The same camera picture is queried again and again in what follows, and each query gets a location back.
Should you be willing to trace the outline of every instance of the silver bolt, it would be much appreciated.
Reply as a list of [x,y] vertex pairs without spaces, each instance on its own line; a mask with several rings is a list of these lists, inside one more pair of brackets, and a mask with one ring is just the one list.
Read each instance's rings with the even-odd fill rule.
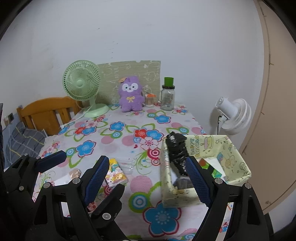
[[43,187],[44,187],[44,188],[49,188],[49,187],[50,187],[50,183],[44,183],[44,184],[43,184]]
[[244,186],[245,186],[247,189],[250,189],[250,188],[252,188],[252,185],[251,185],[251,184],[249,184],[249,183],[245,183],[245,184],[244,184]]
[[104,213],[102,215],[102,218],[105,219],[105,220],[109,220],[111,218],[111,215],[109,213]]
[[74,178],[74,179],[72,180],[72,182],[73,182],[74,184],[78,184],[78,183],[80,183],[80,178]]
[[215,179],[215,183],[217,183],[217,184],[222,184],[223,181],[222,181],[221,178],[216,178],[216,179]]

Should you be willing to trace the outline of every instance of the table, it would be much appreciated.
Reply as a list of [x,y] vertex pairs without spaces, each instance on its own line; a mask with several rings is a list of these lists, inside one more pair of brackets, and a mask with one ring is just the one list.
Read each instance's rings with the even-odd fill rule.
[[[67,153],[64,163],[40,173],[34,189],[37,198],[45,182],[54,182],[78,168],[82,174],[92,168],[96,160],[105,155],[109,158],[132,159],[135,166],[127,175],[128,183],[121,198],[122,210],[116,223],[129,239],[191,240],[197,232],[206,212],[204,204],[164,208],[160,193],[160,162],[158,159],[161,140],[170,132],[205,134],[192,114],[182,104],[173,111],[163,111],[158,105],[144,107],[140,112],[121,112],[119,105],[97,118],[82,117],[78,113],[75,122],[65,126],[58,135],[49,137],[40,152],[43,158],[59,150]],[[88,208],[93,211],[111,192],[103,183],[95,202]],[[221,233],[227,230],[232,204],[229,204]]]

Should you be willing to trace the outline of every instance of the stuffed animal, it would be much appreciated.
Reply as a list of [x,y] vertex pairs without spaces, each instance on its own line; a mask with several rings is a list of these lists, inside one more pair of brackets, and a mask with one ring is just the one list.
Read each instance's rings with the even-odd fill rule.
[[118,90],[121,111],[141,111],[145,98],[142,96],[142,86],[139,78],[137,76],[129,76],[127,78],[121,78],[121,81]]

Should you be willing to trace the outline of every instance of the beige door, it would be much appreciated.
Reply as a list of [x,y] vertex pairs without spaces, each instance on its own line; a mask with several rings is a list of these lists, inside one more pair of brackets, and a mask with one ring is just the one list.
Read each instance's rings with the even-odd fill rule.
[[261,92],[265,99],[258,123],[242,157],[252,172],[249,182],[267,213],[296,184],[296,44],[278,16],[263,2],[259,4],[266,21],[262,27],[267,27],[265,50],[268,42],[270,48],[269,78],[266,92]]

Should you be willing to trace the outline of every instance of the wooden chair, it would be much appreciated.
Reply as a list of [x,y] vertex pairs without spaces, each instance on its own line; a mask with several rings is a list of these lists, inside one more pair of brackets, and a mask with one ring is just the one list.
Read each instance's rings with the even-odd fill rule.
[[45,130],[48,135],[56,135],[60,131],[60,124],[57,114],[60,115],[63,124],[70,122],[70,108],[73,108],[74,114],[80,111],[82,104],[66,96],[63,98],[46,98],[37,100],[25,108],[17,108],[20,120],[23,121],[29,129]]

